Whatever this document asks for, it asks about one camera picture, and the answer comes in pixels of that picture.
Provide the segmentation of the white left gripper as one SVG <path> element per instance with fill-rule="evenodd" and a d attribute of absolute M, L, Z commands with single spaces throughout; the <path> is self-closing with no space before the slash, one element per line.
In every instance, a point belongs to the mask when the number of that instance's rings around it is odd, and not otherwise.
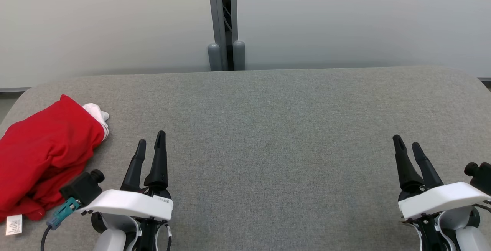
<path fill-rule="evenodd" d="M 105 190 L 93 202 L 77 209 L 77 213 L 100 212 L 136 218 L 154 218 L 157 221 L 170 221 L 173 201 L 160 196 L 148 196 L 141 192 L 140 178 L 142 164 L 146 155 L 146 140 L 140 139 L 120 190 Z M 166 133 L 160 130 L 154 144 L 154 157 L 151 169 L 144 181 L 149 190 L 166 190 L 168 187 Z"/>

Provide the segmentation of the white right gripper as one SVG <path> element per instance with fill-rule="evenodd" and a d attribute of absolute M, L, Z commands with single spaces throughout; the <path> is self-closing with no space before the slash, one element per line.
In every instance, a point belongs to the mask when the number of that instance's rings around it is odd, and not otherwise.
<path fill-rule="evenodd" d="M 404 219 L 412 218 L 415 220 L 423 215 L 432 215 L 483 201 L 491 201 L 490 195 L 469 183 L 456 182 L 444 185 L 420 144 L 414 142 L 412 143 L 412 151 L 420 168 L 421 178 L 410 161 L 403 139 L 398 134 L 395 134 L 392 139 L 400 189 L 419 190 L 423 183 L 429 189 L 424 193 L 398 202 L 399 210 Z"/>

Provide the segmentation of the red basketball jersey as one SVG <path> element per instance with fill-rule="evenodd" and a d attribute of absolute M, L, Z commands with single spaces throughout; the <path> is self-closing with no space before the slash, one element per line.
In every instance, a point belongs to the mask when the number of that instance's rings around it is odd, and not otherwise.
<path fill-rule="evenodd" d="M 0 214 L 26 196 L 38 199 L 43 183 L 55 193 L 79 175 L 109 135 L 109 114 L 96 104 L 79 105 L 67 95 L 12 124 L 0 138 Z"/>

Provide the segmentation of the grey cylindrical post foot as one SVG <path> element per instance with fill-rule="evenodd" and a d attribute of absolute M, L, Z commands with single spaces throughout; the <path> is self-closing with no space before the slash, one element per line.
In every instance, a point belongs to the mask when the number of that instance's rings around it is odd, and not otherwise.
<path fill-rule="evenodd" d="M 207 46 L 210 71 L 222 71 L 221 48 L 217 43 L 211 43 Z"/>
<path fill-rule="evenodd" d="M 246 47 L 245 43 L 240 40 L 236 40 L 232 44 L 233 61 L 235 71 L 244 71 L 246 67 Z"/>

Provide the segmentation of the grey metal partition post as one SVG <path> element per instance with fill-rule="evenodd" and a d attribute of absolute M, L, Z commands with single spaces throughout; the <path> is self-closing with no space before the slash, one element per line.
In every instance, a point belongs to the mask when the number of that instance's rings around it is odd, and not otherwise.
<path fill-rule="evenodd" d="M 238 40 L 237 0 L 210 0 L 214 42 L 221 48 L 222 71 L 234 71 L 232 44 Z"/>

